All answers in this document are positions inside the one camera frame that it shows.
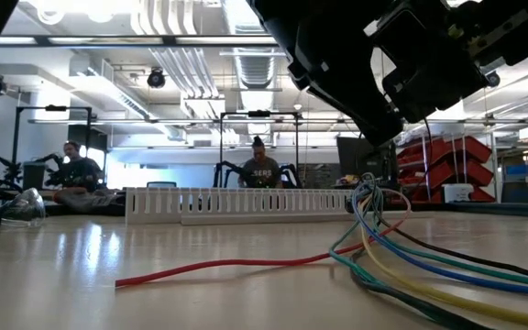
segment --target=ceiling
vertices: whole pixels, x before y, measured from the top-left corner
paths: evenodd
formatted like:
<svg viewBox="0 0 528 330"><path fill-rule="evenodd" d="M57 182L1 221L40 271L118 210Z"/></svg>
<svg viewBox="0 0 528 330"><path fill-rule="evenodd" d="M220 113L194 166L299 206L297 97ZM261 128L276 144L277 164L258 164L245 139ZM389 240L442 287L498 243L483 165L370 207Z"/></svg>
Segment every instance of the ceiling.
<svg viewBox="0 0 528 330"><path fill-rule="evenodd" d="M102 2L102 0L89 0L91 2ZM234 3L242 0L227 0L227 3ZM83 0L74 0L75 4L88 4ZM127 7L128 0L115 0L116 4ZM47 25L38 19L38 11L32 3L36 1L20 2L15 13L12 15L4 30L4 35L135 35L132 28L130 14L117 13L106 23L93 22L86 14L78 13L78 8L72 8L64 18L55 25ZM164 0L163 20L165 24L168 17L168 10L171 8L169 1ZM224 7L218 1L211 1L208 5L202 1L195 1L193 8L193 24L197 34L203 35L224 35L230 31L230 22L239 18L226 16ZM179 8L177 18L181 23L183 20L182 5ZM204 61L208 68L218 92L225 96L225 110L235 111L244 109L248 102L248 97L258 98L261 94L269 92L252 92L250 96L246 93L242 82L238 79L236 57L230 56L233 49L202 49ZM37 67L39 71L34 73L22 66L25 74L9 74L6 81L12 85L21 87L25 91L46 93L51 84L58 85L62 90L71 93L71 98L76 104L92 105L99 118L133 118L127 107L117 102L105 90L95 90L83 87L75 77L71 76L71 59L76 54L87 55L94 59L105 60L114 71L113 82L127 93L131 99L143 105L144 108L155 118L185 118L186 114L181 111L181 91L169 74L166 74L166 84L160 89L150 89L146 83L152 67L159 67L160 63L150 53L148 49L97 49L76 52L70 49L0 49L0 74L6 75L11 70L10 66L30 65ZM341 118L342 115L331 106L317 100L307 93L298 91L291 82L287 73L287 61L281 57L274 57L276 62L273 82L269 88L273 92L271 105L263 104L262 108L271 108L279 111L294 111L295 105L303 114L303 117L316 118ZM393 69L391 62L381 51L375 50L372 58L372 69L380 85L381 78ZM471 95L464 102L464 111L453 119L461 118L483 118L486 114L494 114L495 118L528 118L528 60L515 67L502 66L497 69L501 78L500 86L494 89L487 89ZM237 132L249 133L250 127L246 125L229 126ZM515 137L515 132L528 127L521 125L496 125L493 129L499 132L499 136L505 138ZM208 127L178 127L185 129L188 134L193 132L203 133ZM302 126L301 131L327 132L327 131L349 131L346 125L308 125ZM113 134L160 134L154 126L113 126L101 127L108 133ZM269 128L269 132L292 131L294 125L274 124ZM424 129L421 126L408 126L408 131L421 133ZM467 126L470 132L482 133L490 128L483 125Z"/></svg>

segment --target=teal cable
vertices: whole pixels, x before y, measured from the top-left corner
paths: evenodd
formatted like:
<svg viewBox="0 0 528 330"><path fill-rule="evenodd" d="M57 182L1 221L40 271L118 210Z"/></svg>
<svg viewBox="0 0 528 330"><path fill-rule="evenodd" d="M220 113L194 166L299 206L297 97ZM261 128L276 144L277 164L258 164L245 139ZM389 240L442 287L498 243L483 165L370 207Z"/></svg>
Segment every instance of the teal cable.
<svg viewBox="0 0 528 330"><path fill-rule="evenodd" d="M377 201L377 202L379 204L379 209L381 210L382 206L383 206L382 199L380 198L380 201ZM379 225L380 225L380 220L378 219L378 217L376 216L376 213L375 213L374 214L374 230L375 231L379 230ZM525 276L508 274L508 273L505 273L505 272L496 271L496 270L492 270L492 269L485 269L485 268L482 268L482 267L478 267L478 266L469 265L469 264L466 264L466 263L463 263L463 262L455 261L455 260L452 260L452 259L449 259L449 258L443 258L443 257L439 257L439 256L436 256L436 255L432 255L430 253L418 251L418 250L412 249L410 247L405 247L403 245L397 244L397 243L393 242L391 239L389 239L386 236L384 237L384 240L388 241L389 243L391 243L396 248L401 249L401 250L403 250L403 251L405 251L407 253L411 253L411 254L413 254L415 256L418 256L418 257L423 257L423 258L439 261L439 262L445 263L445 264L450 265L450 266L458 267L458 268L463 269L463 270L470 270L470 271L474 271L474 272L477 272L477 273L480 273L480 274L496 277L496 278L507 280L507 281L515 281L515 282L519 282L519 283L528 284L528 277L525 277Z"/></svg>

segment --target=robot workstation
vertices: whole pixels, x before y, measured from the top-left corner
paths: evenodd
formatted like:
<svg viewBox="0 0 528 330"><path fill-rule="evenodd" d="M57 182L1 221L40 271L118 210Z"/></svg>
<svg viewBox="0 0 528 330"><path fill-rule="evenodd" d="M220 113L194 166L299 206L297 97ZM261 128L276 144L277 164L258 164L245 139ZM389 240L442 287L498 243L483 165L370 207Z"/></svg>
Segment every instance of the robot workstation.
<svg viewBox="0 0 528 330"><path fill-rule="evenodd" d="M44 3L0 1L0 329L528 329L528 0Z"/></svg>

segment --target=man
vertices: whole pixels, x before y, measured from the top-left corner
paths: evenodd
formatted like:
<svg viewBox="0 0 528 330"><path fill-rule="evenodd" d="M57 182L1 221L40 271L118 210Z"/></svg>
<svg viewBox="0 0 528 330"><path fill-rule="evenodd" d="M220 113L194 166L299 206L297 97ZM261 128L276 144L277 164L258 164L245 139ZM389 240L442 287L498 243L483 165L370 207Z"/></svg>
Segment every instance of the man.
<svg viewBox="0 0 528 330"><path fill-rule="evenodd" d="M276 160L266 157L266 147L260 137L254 137L252 150L254 158L244 164L244 170L251 173L257 181L266 182L272 187L282 188L281 168ZM240 187L245 188L247 186L241 176L237 179L237 183Z"/></svg>
<svg viewBox="0 0 528 330"><path fill-rule="evenodd" d="M81 157L80 150L81 146L74 141L64 144L64 155L70 160L62 167L64 186L83 187L91 193L96 190L99 179L103 179L104 175L94 160Z"/></svg>

